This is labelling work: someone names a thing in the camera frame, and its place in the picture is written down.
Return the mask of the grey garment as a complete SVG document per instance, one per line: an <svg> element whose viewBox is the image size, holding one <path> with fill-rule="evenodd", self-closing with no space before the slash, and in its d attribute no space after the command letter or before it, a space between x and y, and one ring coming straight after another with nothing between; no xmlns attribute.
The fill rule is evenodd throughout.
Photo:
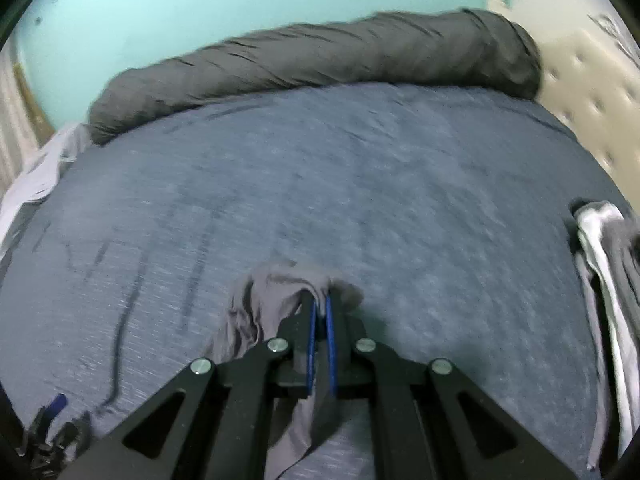
<svg viewBox="0 0 640 480"><path fill-rule="evenodd" d="M326 297L332 290L348 310L362 303L362 290L337 272L293 260L261 264L233 286L221 326L209 339L204 356L216 364L233 361L273 338L281 321L297 313L303 292L318 301L319 316L324 318ZM329 372L319 365L309 398L276 404L265 477L293 479L302 474L304 458L332 437L339 417Z"/></svg>

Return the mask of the cream tufted headboard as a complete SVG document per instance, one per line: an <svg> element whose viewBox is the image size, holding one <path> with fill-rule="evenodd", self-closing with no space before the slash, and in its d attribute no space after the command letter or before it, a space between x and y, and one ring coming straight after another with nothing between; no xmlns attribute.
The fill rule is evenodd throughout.
<svg viewBox="0 0 640 480"><path fill-rule="evenodd" d="M639 32L617 0L487 0L538 44L538 101L639 203Z"/></svg>

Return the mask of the light lavender sheet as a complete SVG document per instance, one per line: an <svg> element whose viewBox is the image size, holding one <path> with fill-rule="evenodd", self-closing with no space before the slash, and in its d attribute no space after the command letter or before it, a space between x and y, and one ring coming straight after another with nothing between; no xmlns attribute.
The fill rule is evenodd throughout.
<svg viewBox="0 0 640 480"><path fill-rule="evenodd" d="M1 201L1 262L17 243L35 209L44 202L78 157L90 148L88 127L71 124L58 130L18 175Z"/></svg>

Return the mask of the rolled dark grey duvet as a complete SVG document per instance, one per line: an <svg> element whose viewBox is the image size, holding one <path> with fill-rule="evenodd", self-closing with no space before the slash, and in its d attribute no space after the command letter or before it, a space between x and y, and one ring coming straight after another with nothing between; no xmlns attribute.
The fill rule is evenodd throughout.
<svg viewBox="0 0 640 480"><path fill-rule="evenodd" d="M485 10L381 12L233 37L112 78L88 111L103 145L154 120L230 96L386 82L482 87L533 99L541 54L519 24Z"/></svg>

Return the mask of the stack of folded clothes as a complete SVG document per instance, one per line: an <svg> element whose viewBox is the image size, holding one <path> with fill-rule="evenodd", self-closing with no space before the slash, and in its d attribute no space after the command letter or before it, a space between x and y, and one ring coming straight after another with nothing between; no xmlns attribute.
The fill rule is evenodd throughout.
<svg viewBox="0 0 640 480"><path fill-rule="evenodd" d="M605 443L618 460L639 430L639 217L610 202L574 212L574 263L596 350L597 411L587 458L605 470Z"/></svg>

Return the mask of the blue patterned bed sheet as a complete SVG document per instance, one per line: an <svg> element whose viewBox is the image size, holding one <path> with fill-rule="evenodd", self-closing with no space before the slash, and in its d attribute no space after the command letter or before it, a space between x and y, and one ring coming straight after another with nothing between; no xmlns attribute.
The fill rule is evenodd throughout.
<svg viewBox="0 0 640 480"><path fill-rule="evenodd" d="M106 434L200 356L241 278L292 260L359 287L372 338L450 359L589 477L596 359L570 251L580 200L626 200L544 108L388 84L243 96L81 154L1 280L22 422Z"/></svg>

